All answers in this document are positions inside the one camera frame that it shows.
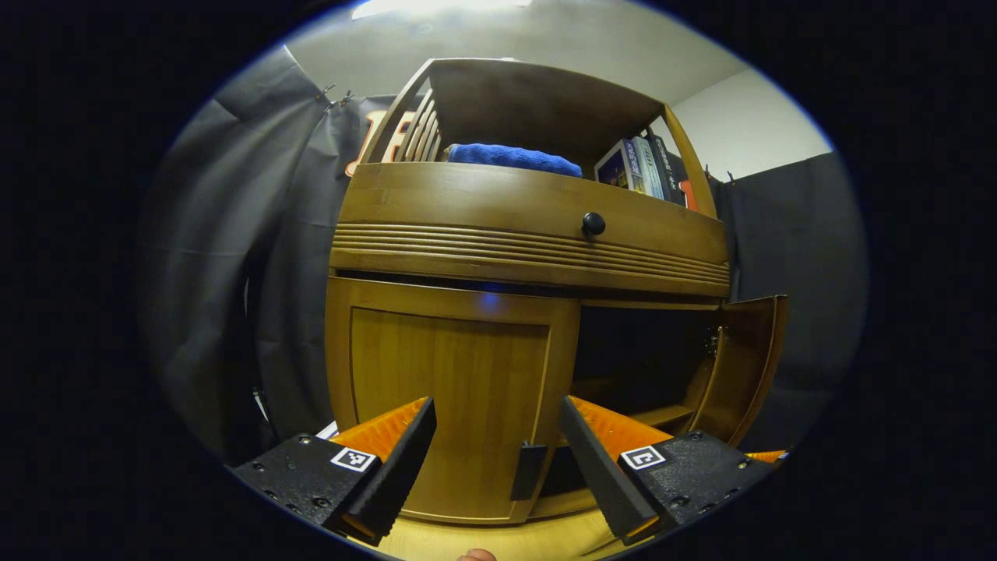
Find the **gray curtain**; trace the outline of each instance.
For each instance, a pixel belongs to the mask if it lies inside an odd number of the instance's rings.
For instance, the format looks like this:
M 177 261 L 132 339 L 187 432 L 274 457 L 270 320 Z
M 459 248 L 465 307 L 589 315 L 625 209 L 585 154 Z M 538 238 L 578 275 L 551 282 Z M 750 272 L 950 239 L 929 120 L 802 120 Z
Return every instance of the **gray curtain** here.
M 193 117 L 146 193 L 142 336 L 173 407 L 230 464 L 333 419 L 325 279 L 367 122 L 363 100 L 320 94 L 285 47 L 266 54 Z

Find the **blue towel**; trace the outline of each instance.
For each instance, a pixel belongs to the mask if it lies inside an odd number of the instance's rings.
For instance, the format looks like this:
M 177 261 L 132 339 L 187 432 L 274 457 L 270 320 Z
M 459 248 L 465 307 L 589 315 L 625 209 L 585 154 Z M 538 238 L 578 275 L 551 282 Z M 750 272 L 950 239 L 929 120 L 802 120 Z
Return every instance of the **blue towel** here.
M 485 164 L 523 168 L 538 172 L 551 172 L 563 176 L 581 177 L 581 168 L 562 158 L 536 150 L 512 148 L 491 144 L 455 144 L 450 149 L 448 162 Z

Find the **wooden drawer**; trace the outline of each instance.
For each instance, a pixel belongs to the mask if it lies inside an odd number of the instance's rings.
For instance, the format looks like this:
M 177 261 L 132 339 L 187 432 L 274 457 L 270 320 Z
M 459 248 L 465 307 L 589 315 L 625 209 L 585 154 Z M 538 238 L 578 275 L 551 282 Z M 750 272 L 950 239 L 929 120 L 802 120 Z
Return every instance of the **wooden drawer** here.
M 586 213 L 605 232 L 587 239 Z M 677 205 L 544 172 L 412 162 L 357 167 L 329 265 L 724 297 L 727 259 L 723 223 Z

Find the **open cabinet door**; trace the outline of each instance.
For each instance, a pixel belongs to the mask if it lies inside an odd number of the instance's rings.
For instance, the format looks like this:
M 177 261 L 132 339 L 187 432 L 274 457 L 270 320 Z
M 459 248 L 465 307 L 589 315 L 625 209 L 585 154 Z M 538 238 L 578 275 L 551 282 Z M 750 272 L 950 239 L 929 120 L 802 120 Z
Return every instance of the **open cabinet door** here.
M 690 424 L 732 446 L 755 420 L 783 351 L 784 295 L 721 306 L 717 355 L 702 402 Z

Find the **cabinet door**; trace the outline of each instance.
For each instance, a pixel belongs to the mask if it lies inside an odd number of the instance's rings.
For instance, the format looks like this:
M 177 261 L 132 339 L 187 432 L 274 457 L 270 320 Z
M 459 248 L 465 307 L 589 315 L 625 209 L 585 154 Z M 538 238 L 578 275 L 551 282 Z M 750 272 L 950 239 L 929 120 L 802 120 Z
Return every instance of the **cabinet door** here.
M 559 434 L 578 332 L 577 300 L 329 280 L 326 364 L 340 429 L 423 395 L 437 431 L 403 515 L 470 524 L 525 520 L 510 493 L 524 443 Z
M 783 295 L 721 306 L 716 359 L 690 430 L 704 430 L 732 446 L 741 441 L 776 372 L 786 309 Z

